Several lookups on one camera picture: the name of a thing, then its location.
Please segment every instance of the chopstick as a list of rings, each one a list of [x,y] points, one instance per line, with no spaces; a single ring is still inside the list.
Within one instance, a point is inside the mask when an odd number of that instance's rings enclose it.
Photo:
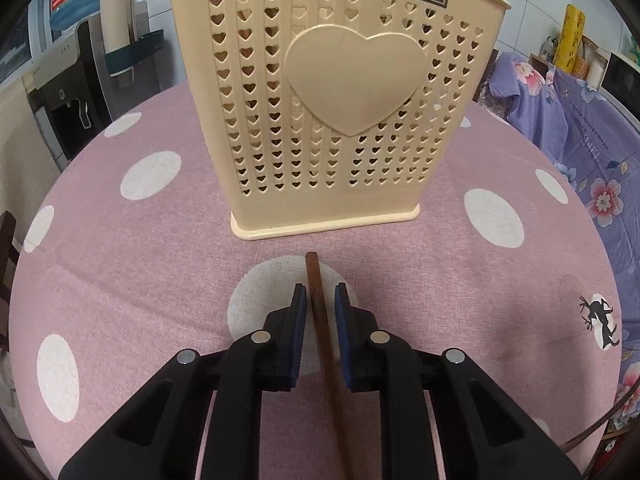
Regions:
[[[314,326],[316,327],[316,343],[318,344],[318,356],[320,357],[320,370],[329,399],[329,409],[334,427],[335,449],[338,454],[342,480],[354,480],[355,476],[353,475],[344,422],[344,410],[340,402],[338,374],[334,367],[334,351],[331,345],[329,320],[324,304],[318,254],[307,253],[305,260],[306,276],[309,282],[309,296],[311,298],[311,312],[314,318]]]

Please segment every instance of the wall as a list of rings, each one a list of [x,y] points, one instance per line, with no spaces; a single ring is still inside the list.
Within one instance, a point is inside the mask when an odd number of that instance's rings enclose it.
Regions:
[[[146,0],[151,30],[164,29],[166,48],[157,54],[162,89],[186,80],[175,32],[174,14],[170,0]],[[609,0],[507,0],[508,10],[496,48],[518,51],[525,57],[538,54],[547,36],[559,36],[564,10],[574,4],[587,15],[585,34],[608,51],[627,52],[631,34]]]
[[[496,48],[538,54],[547,36],[558,36],[568,4],[587,16],[585,34],[609,52],[628,51],[631,34],[609,0],[507,0],[508,10]]]
[[[187,79],[175,31],[174,13],[171,0],[146,0],[146,4],[151,31],[164,29],[165,47],[156,54],[156,67],[160,88],[165,90]]]
[[[631,48],[631,33],[609,0],[572,0],[587,16],[584,33],[608,52],[626,54]]]

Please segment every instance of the yellow roll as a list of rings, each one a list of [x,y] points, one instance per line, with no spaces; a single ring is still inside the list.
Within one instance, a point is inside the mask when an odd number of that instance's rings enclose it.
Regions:
[[[580,9],[571,4],[566,6],[562,36],[554,57],[554,65],[569,74],[574,69],[575,60],[578,57],[585,20],[586,17]]]

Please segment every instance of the pink tablecloth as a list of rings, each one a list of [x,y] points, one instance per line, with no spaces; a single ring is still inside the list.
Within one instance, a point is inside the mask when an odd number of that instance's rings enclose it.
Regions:
[[[288,305],[309,250],[327,298],[344,280],[414,348],[465,349],[556,442],[613,404],[620,306],[600,238],[546,158],[476,104],[415,221],[258,242],[231,233],[188,87],[135,112],[62,174],[15,276],[15,384],[54,475],[176,351],[225,349]],[[607,327],[587,330],[581,296],[606,298]],[[262,480],[339,478],[314,347],[308,333],[295,391],[265,396]],[[346,402],[358,476],[379,478],[376,396]]]

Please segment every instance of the blue gripper pad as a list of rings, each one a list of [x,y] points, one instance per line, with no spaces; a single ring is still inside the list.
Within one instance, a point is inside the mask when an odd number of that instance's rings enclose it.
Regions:
[[[302,293],[298,295],[298,304],[296,307],[296,320],[293,326],[293,334],[291,337],[291,359],[289,377],[291,378],[291,386],[296,385],[296,381],[300,375],[300,359],[302,358],[302,342],[305,337],[305,321],[306,321],[306,289],[303,285],[300,285],[303,289]]]
[[[340,290],[340,285],[335,287],[335,323],[338,329],[338,343],[340,345],[340,366],[342,367],[342,376],[347,388],[351,390],[353,384],[353,375],[351,373],[351,342],[349,338],[349,327],[347,324],[347,310],[351,308],[346,288]]]

